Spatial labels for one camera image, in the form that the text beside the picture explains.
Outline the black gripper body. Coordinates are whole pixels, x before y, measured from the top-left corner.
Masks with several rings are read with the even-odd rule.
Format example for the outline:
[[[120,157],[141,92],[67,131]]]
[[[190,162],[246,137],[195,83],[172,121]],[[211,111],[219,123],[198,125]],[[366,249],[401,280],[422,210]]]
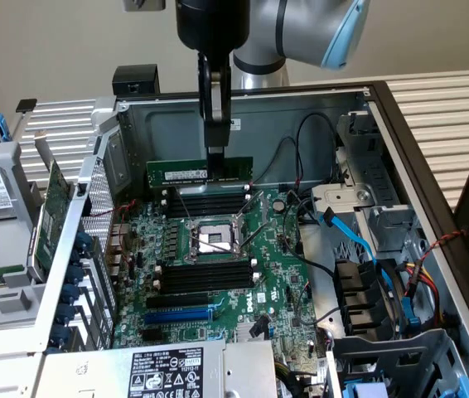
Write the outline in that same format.
[[[176,1],[181,42],[200,53],[231,53],[249,36],[250,1]]]

